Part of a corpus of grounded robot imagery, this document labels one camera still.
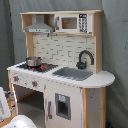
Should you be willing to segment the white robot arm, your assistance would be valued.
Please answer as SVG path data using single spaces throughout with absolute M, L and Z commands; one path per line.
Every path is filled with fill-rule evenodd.
M 4 92 L 0 92 L 0 122 L 11 116 L 11 112 Z M 15 116 L 9 123 L 1 128 L 37 128 L 33 121 L 25 115 Z

